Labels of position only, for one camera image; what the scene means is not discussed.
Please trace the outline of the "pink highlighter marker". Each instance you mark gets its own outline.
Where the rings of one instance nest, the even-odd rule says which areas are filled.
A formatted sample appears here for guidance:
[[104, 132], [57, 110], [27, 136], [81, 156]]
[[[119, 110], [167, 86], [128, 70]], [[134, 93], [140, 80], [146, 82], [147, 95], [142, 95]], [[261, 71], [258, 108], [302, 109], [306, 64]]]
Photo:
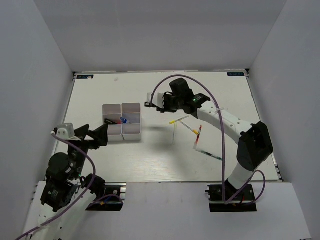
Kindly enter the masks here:
[[104, 123], [108, 125], [121, 125], [122, 122], [120, 120], [113, 120], [113, 119], [104, 119]]

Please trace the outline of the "white pen vertical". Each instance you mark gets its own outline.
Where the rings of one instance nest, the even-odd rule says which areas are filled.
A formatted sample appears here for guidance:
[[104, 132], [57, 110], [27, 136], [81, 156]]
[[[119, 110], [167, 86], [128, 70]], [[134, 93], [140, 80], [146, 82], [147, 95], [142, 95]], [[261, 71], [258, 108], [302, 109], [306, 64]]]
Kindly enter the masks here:
[[172, 135], [172, 144], [175, 144], [175, 138], [176, 138], [176, 131], [177, 131], [177, 123], [175, 122], [173, 124], [173, 135]]

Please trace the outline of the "blue cap glue bottle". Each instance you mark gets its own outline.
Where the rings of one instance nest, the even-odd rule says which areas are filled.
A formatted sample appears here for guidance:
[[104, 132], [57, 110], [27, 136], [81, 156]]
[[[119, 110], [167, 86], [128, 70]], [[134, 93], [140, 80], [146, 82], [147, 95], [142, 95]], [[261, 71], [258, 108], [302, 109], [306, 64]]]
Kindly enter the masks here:
[[131, 124], [131, 122], [123, 116], [120, 117], [120, 121], [122, 124]]

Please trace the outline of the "white pen orange tip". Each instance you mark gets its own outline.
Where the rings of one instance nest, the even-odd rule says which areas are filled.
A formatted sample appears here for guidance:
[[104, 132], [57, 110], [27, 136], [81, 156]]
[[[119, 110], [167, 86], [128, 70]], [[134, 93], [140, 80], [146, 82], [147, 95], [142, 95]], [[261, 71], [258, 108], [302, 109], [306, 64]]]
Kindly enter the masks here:
[[188, 130], [190, 130], [191, 132], [193, 132], [194, 134], [198, 135], [199, 132], [193, 128], [191, 128], [190, 126], [188, 126], [186, 123], [184, 123], [182, 120], [180, 120], [180, 123], [185, 126]]

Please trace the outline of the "red pen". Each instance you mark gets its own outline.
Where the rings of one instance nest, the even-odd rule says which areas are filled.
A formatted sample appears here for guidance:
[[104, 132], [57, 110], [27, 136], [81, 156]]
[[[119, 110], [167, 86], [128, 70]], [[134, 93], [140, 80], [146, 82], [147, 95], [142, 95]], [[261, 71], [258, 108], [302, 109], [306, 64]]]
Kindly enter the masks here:
[[199, 142], [199, 138], [200, 138], [200, 135], [201, 135], [201, 131], [202, 131], [202, 125], [200, 125], [199, 130], [198, 130], [198, 134], [197, 134], [196, 141], [195, 141], [195, 144], [196, 144], [196, 145], [197, 145], [198, 142]]

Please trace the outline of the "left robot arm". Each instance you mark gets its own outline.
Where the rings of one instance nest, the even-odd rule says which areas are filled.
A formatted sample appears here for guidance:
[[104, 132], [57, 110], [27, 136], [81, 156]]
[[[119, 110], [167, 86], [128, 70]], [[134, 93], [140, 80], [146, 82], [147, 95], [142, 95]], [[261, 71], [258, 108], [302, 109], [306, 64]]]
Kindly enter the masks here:
[[73, 124], [60, 124], [52, 136], [68, 146], [67, 152], [55, 153], [48, 162], [46, 184], [40, 198], [39, 229], [34, 240], [70, 240], [93, 200], [105, 196], [103, 178], [94, 170], [82, 176], [85, 161], [92, 163], [88, 152], [108, 144], [108, 124], [95, 130], [89, 124], [74, 129]]

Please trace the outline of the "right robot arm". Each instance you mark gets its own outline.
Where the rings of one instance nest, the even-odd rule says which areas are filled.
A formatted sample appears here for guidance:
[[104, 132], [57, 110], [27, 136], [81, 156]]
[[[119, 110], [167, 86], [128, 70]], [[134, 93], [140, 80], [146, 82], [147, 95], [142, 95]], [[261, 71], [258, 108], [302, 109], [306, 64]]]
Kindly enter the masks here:
[[[145, 106], [160, 113], [183, 111], [221, 131], [221, 197], [228, 204], [243, 195], [259, 166], [274, 152], [268, 127], [261, 121], [251, 123], [227, 112], [206, 87], [206, 94], [195, 94], [187, 83], [192, 77], [176, 74], [173, 78], [169, 84], [171, 91], [158, 93], [154, 89]], [[229, 177], [226, 177], [226, 137], [237, 144], [237, 164]]]

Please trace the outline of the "white pen yellow band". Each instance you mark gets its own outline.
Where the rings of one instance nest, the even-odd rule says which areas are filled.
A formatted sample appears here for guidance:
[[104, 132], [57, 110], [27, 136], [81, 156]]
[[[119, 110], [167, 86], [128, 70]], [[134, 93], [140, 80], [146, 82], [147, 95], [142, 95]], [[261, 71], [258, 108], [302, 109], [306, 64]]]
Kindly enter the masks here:
[[177, 123], [177, 122], [179, 122], [179, 121], [181, 121], [181, 120], [184, 120], [184, 119], [186, 119], [186, 118], [188, 118], [188, 117], [189, 117], [189, 115], [186, 115], [186, 116], [183, 116], [183, 117], [181, 117], [181, 118], [172, 120], [172, 121], [169, 122], [169, 124], [170, 124], [170, 125], [171, 125], [171, 124], [175, 124], [175, 123]]

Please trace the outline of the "right white organizer tray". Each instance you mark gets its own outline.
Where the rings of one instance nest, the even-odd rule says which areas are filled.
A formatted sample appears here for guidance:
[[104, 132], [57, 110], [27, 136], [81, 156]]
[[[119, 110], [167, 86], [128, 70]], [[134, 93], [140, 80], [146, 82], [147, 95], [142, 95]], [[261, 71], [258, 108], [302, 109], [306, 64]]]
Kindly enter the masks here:
[[140, 103], [123, 103], [122, 117], [127, 122], [122, 123], [122, 136], [125, 141], [140, 141], [142, 139], [142, 113]]

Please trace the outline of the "left blue table label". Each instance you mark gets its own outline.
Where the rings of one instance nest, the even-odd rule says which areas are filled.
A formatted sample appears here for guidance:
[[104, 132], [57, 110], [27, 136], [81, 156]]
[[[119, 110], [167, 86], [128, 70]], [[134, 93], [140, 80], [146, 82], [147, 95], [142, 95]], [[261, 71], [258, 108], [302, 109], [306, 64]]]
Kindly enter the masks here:
[[85, 74], [85, 75], [77, 75], [77, 79], [93, 79], [94, 75], [93, 74]]

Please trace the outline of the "blue table label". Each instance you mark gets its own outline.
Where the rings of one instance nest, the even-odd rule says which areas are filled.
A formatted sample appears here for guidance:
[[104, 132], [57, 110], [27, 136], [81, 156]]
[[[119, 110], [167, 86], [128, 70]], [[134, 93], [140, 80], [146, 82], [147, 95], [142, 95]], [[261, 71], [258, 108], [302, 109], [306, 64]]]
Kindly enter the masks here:
[[244, 77], [245, 73], [244, 72], [228, 72], [227, 76], [228, 77]]
[[85, 75], [77, 75], [77, 79], [93, 79], [94, 75], [93, 74], [85, 74]]

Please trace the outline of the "right blue table label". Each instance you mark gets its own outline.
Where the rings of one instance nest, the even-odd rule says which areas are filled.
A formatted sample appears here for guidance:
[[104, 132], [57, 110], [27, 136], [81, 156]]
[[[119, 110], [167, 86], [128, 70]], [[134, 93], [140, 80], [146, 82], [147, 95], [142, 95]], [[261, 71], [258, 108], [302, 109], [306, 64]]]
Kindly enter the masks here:
[[244, 77], [245, 73], [244, 72], [228, 72], [227, 76], [228, 77]]

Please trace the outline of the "green ink pen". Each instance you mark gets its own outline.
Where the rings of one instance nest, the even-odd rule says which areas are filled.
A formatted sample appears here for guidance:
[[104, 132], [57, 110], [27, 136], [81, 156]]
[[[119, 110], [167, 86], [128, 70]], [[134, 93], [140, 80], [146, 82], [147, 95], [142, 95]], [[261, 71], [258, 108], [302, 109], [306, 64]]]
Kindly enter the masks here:
[[222, 160], [223, 160], [221, 157], [219, 157], [219, 156], [217, 156], [217, 155], [215, 155], [215, 154], [212, 154], [212, 153], [210, 153], [210, 152], [208, 152], [208, 151], [206, 151], [206, 150], [203, 150], [203, 149], [199, 148], [199, 147], [198, 147], [198, 142], [195, 142], [195, 143], [194, 143], [193, 149], [194, 149], [196, 152], [198, 152], [198, 153], [204, 154], [204, 155], [209, 156], [209, 157], [211, 157], [211, 158], [214, 158], [214, 159], [216, 159], [216, 160], [219, 160], [219, 161], [222, 161]]

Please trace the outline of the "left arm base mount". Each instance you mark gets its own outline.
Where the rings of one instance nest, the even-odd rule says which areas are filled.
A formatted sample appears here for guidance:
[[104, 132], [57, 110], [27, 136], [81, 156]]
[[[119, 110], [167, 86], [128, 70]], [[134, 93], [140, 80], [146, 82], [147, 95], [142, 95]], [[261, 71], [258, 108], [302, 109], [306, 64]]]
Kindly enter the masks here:
[[106, 183], [104, 191], [91, 203], [89, 212], [120, 212], [126, 196], [126, 183]]

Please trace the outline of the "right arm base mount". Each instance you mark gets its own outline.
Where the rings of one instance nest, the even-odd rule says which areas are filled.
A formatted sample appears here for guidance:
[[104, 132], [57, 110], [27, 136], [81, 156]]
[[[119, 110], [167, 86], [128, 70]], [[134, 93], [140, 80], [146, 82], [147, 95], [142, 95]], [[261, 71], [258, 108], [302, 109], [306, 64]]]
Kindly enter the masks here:
[[205, 193], [208, 196], [209, 210], [211, 213], [257, 212], [256, 203], [251, 203], [255, 200], [255, 193], [251, 184], [247, 185], [244, 190], [228, 204], [224, 204], [223, 202], [221, 184], [208, 185]]

